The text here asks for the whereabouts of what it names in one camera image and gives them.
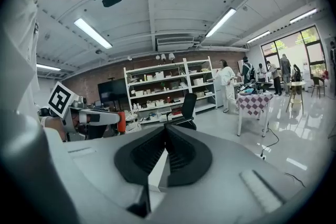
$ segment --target wooden chair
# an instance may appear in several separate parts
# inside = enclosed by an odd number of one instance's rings
[[[319,78],[319,77],[312,77],[312,79],[314,82],[314,87],[313,87],[313,92],[311,93],[311,96],[313,96],[315,88],[316,88],[316,96],[319,93],[319,99],[321,98],[321,88],[323,88],[323,96],[326,96],[325,95],[326,86],[324,85],[324,79]]]

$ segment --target woman in white clothes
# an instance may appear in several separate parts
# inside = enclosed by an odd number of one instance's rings
[[[233,85],[233,80],[236,78],[235,73],[232,68],[227,65],[225,60],[221,60],[220,63],[223,65],[221,70],[219,70],[213,79],[208,81],[214,81],[217,78],[220,78],[222,85],[222,95],[223,95],[223,104],[224,104],[224,113],[229,111],[229,107],[235,107],[237,110],[237,104],[235,99],[235,89]]]

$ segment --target window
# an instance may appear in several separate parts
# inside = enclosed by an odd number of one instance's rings
[[[327,69],[320,36],[315,26],[265,44],[261,48],[265,62],[274,63],[278,69],[283,54],[286,54],[292,66],[296,64],[301,71],[309,68],[314,76],[321,77]]]

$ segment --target checkered tablecloth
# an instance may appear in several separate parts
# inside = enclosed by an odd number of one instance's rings
[[[258,115],[266,104],[273,98],[273,94],[238,94],[238,106],[245,110],[248,114]]]

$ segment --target white pants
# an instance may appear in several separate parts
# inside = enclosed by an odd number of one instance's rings
[[[223,96],[223,106],[224,110],[231,108],[237,108],[235,99],[235,88],[232,84],[227,86],[222,86],[222,96]]]

